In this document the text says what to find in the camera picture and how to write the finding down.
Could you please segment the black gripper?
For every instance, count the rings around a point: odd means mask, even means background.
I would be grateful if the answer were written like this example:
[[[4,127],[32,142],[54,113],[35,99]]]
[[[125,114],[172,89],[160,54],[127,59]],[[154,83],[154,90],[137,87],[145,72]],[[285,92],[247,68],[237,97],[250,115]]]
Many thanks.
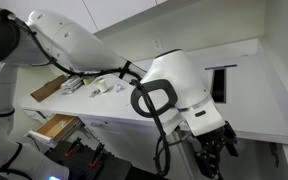
[[[194,155],[201,174],[212,180],[224,180],[219,168],[222,149],[226,147],[231,156],[239,156],[235,148],[237,137],[229,122],[226,121],[224,126],[197,136],[196,139],[202,147]]]

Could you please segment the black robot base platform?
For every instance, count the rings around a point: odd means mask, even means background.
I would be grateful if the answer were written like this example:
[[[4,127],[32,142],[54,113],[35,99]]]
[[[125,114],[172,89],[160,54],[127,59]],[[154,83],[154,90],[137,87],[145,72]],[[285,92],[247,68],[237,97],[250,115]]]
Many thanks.
[[[69,169],[68,180],[125,180],[132,167],[131,163],[113,155],[101,152],[95,167],[91,168],[95,150],[87,145],[80,144],[74,148],[70,157],[65,153],[72,143],[61,141],[55,148],[46,153],[54,162]]]

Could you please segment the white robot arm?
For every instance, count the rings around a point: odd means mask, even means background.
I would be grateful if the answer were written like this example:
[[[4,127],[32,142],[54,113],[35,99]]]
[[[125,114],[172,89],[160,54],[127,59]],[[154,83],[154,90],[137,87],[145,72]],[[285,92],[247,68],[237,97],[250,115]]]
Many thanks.
[[[67,179],[69,170],[30,146],[9,140],[5,127],[15,112],[12,101],[17,69],[29,63],[24,53],[34,45],[62,71],[76,76],[117,73],[132,75],[131,105],[141,116],[157,120],[170,109],[185,120],[202,143],[197,163],[203,175],[219,177],[219,152],[232,150],[236,137],[220,115],[186,53],[175,49],[157,56],[148,71],[136,67],[104,46],[93,34],[72,20],[49,11],[20,20],[0,8],[0,173],[28,180],[51,176]]]

